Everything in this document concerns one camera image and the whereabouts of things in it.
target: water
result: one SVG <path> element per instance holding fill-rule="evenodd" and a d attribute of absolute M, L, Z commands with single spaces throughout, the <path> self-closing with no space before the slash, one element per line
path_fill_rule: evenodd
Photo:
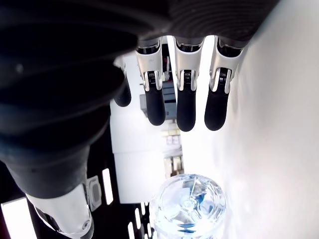
<path fill-rule="evenodd" d="M 225 213 L 222 189 L 195 174 L 167 179 L 150 202 L 150 221 L 159 239 L 217 239 Z"/>

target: white wall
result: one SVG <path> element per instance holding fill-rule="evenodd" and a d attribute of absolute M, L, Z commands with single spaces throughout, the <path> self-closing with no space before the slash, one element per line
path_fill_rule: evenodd
<path fill-rule="evenodd" d="M 319 238 L 318 29 L 319 1 L 279 3 L 243 55 L 220 131 L 203 128 L 207 93 L 197 94 L 185 170 L 223 185 L 226 239 Z M 203 74 L 198 91 L 204 81 L 208 90 Z"/>
<path fill-rule="evenodd" d="M 121 203 L 149 202 L 165 181 L 160 151 L 117 153 L 115 167 Z"/>

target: black rubber sleeve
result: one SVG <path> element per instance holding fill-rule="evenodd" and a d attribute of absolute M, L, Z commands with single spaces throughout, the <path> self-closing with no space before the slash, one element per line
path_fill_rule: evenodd
<path fill-rule="evenodd" d="M 177 125 L 180 130 L 188 132 L 194 128 L 196 121 L 196 91 L 190 88 L 177 90 Z"/>
<path fill-rule="evenodd" d="M 226 120 L 228 95 L 223 87 L 218 87 L 216 92 L 209 88 L 205 109 L 205 125 L 211 131 L 219 130 Z"/>
<path fill-rule="evenodd" d="M 145 91 L 145 96 L 149 121 L 153 125 L 161 125 L 165 121 L 163 90 L 158 91 L 155 87 L 151 87 L 149 91 Z"/>
<path fill-rule="evenodd" d="M 126 107 L 131 103 L 131 100 L 132 100 L 132 95 L 131 95 L 130 85 L 129 85 L 127 76 L 125 76 L 123 89 L 120 90 L 120 93 L 114 98 L 114 101 L 118 106 Z"/>
<path fill-rule="evenodd" d="M 74 152 L 39 155 L 39 159 L 43 160 L 42 165 L 6 165 L 19 188 L 26 194 L 43 199 L 56 198 L 85 183 L 88 155 L 87 146 Z"/>

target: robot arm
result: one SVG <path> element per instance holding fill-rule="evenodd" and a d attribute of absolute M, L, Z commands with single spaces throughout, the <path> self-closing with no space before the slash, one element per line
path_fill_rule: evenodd
<path fill-rule="evenodd" d="M 149 121 L 153 125 L 161 125 L 165 121 L 161 38 L 141 41 L 136 56 L 145 90 Z"/>
<path fill-rule="evenodd" d="M 48 227 L 71 239 L 90 239 L 94 225 L 86 195 L 86 185 L 79 184 L 57 198 L 26 196 Z"/>

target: plastic water bottle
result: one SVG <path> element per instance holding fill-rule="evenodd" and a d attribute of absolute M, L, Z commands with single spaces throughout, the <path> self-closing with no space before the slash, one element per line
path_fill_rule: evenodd
<path fill-rule="evenodd" d="M 158 239 L 218 239 L 225 213 L 224 192 L 196 174 L 167 179 L 150 202 L 150 221 Z"/>

